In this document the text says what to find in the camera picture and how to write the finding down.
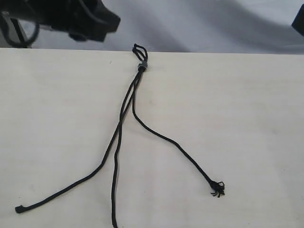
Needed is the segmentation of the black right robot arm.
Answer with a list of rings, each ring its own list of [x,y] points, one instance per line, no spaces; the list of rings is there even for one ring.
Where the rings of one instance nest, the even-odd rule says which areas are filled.
[[[302,37],[304,36],[304,4],[301,5],[291,26]]]

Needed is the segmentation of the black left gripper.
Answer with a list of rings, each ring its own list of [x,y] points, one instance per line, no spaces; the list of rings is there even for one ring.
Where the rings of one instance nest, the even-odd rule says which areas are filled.
[[[100,0],[2,0],[0,30],[6,42],[12,43],[6,17],[35,25],[26,43],[34,43],[40,28],[64,32],[74,41],[104,42],[108,33],[117,31],[120,17]]]

